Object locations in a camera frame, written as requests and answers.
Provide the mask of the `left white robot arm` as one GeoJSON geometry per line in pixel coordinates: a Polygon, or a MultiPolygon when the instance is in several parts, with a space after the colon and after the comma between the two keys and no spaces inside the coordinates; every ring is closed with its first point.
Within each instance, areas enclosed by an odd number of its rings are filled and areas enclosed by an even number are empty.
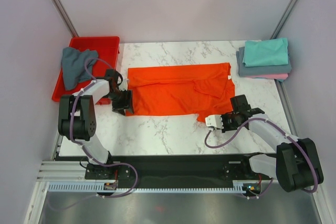
{"type": "Polygon", "coordinates": [[[103,147],[97,134],[95,104],[102,98],[112,102],[112,111],[121,115],[134,113],[132,91],[128,82],[115,69],[94,79],[80,91],[63,95],[59,102],[58,131],[82,148],[88,158],[85,179],[114,179],[118,169],[110,152],[103,147]]]}

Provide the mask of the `orange t shirt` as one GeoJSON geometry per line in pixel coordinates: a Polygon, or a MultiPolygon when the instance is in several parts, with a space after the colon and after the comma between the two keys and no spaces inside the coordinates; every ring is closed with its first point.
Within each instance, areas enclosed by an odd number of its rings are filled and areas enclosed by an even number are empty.
{"type": "Polygon", "coordinates": [[[196,114],[205,122],[209,115],[232,111],[235,85],[228,62],[130,68],[128,79],[134,111],[127,116],[196,114]]]}

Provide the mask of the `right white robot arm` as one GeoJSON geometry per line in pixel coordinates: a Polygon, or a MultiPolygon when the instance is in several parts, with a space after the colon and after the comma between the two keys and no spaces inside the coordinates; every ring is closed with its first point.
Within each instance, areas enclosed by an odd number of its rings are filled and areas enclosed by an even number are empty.
{"type": "Polygon", "coordinates": [[[227,145],[242,129],[261,137],[276,155],[256,154],[240,166],[241,174],[248,179],[258,173],[275,178],[286,192],[303,190],[314,193],[323,182],[324,176],[316,145],[310,138],[299,138],[288,134],[273,122],[260,108],[252,108],[245,95],[230,99],[233,110],[220,116],[222,131],[233,131],[227,145]]]}

